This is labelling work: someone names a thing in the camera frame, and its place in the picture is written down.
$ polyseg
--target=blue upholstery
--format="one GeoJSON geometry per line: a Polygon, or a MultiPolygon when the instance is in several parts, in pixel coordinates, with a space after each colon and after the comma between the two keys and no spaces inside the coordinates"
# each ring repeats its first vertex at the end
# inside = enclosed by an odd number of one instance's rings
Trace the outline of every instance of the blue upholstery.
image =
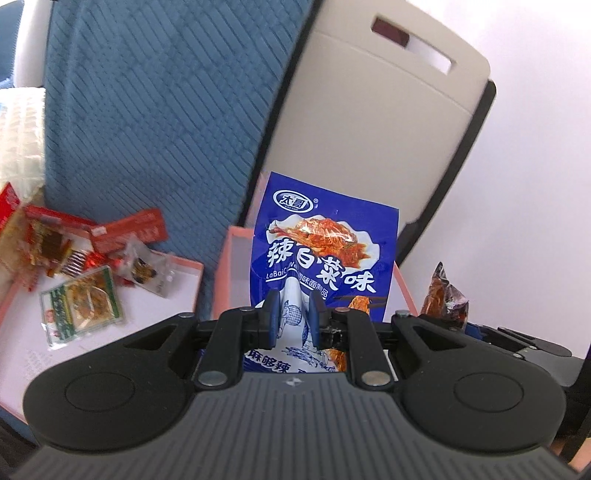
{"type": "Polygon", "coordinates": [[[31,431],[31,429],[29,428],[29,425],[24,423],[22,420],[19,420],[11,413],[8,413],[6,410],[4,410],[1,407],[0,407],[0,419],[4,420],[6,423],[8,423],[10,428],[12,428],[15,432],[17,432],[25,440],[28,440],[29,442],[31,442],[33,444],[38,443],[37,440],[35,439],[35,437],[33,436],[33,433],[31,431]]]}
{"type": "Polygon", "coordinates": [[[249,201],[269,115],[315,4],[56,2],[48,205],[98,222],[159,207],[170,239],[158,249],[205,264],[206,317],[226,230],[249,201]]]}
{"type": "Polygon", "coordinates": [[[0,88],[12,86],[14,48],[17,44],[18,26],[21,23],[23,0],[0,7],[0,88]]]}

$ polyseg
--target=spicy cabbage flavor package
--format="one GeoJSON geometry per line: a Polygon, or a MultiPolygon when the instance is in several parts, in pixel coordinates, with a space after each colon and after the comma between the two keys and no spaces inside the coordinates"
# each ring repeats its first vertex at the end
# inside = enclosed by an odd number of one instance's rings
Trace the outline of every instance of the spicy cabbage flavor package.
{"type": "Polygon", "coordinates": [[[309,295],[329,307],[363,310],[374,322],[384,311],[396,252],[398,210],[271,173],[256,219],[251,302],[281,292],[277,345],[251,350],[244,370],[343,370],[340,352],[319,351],[306,325],[309,295]]]}

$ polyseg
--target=brown snack bag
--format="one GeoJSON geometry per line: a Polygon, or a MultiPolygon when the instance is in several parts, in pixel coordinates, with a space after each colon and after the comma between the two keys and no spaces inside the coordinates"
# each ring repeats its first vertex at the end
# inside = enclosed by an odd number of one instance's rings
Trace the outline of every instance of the brown snack bag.
{"type": "Polygon", "coordinates": [[[450,327],[464,330],[468,320],[468,300],[454,287],[445,275],[443,263],[435,269],[425,297],[421,315],[445,320],[450,327]]]}

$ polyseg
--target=brand logo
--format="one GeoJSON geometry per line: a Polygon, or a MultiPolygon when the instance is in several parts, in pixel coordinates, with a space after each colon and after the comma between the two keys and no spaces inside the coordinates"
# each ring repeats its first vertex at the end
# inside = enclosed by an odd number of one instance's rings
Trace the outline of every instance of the brand logo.
{"type": "Polygon", "coordinates": [[[301,193],[292,190],[279,190],[273,195],[273,200],[284,210],[294,213],[306,213],[314,208],[314,203],[301,193]]]}
{"type": "Polygon", "coordinates": [[[304,383],[304,381],[300,380],[297,377],[294,377],[290,378],[289,380],[286,380],[285,383],[288,384],[290,387],[297,387],[298,385],[304,383]]]}

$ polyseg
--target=clear plastic wrapper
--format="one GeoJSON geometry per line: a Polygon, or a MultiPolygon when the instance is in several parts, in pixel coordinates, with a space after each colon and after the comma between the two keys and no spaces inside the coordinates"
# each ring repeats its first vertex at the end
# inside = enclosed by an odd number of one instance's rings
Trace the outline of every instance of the clear plastic wrapper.
{"type": "Polygon", "coordinates": [[[42,292],[41,308],[50,348],[62,347],[85,333],[123,320],[108,266],[42,292]]]}
{"type": "Polygon", "coordinates": [[[151,251],[136,236],[125,246],[117,275],[161,297],[168,295],[173,280],[170,255],[151,251]]]}
{"type": "Polygon", "coordinates": [[[450,327],[464,331],[468,320],[468,300],[445,275],[443,263],[435,269],[421,315],[444,320],[450,327]]]}
{"type": "Polygon", "coordinates": [[[72,250],[71,239],[37,220],[31,222],[27,241],[31,265],[47,268],[48,273],[62,265],[72,250]]]}

